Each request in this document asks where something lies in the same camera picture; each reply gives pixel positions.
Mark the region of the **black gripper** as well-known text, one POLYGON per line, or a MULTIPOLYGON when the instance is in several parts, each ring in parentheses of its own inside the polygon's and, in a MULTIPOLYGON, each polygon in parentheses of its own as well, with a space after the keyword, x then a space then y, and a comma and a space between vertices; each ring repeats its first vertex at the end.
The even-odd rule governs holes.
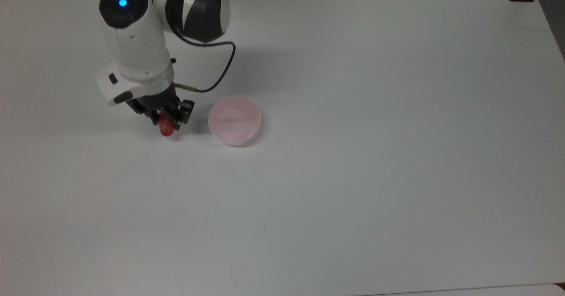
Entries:
POLYGON ((149 114, 153 125, 159 125, 162 117, 161 111, 173 117, 179 112, 178 124, 186 124, 195 106, 194 101, 187 99, 180 101, 174 86, 169 86, 163 92, 156 95, 145 95, 136 99, 130 99, 126 103, 137 114, 149 114))

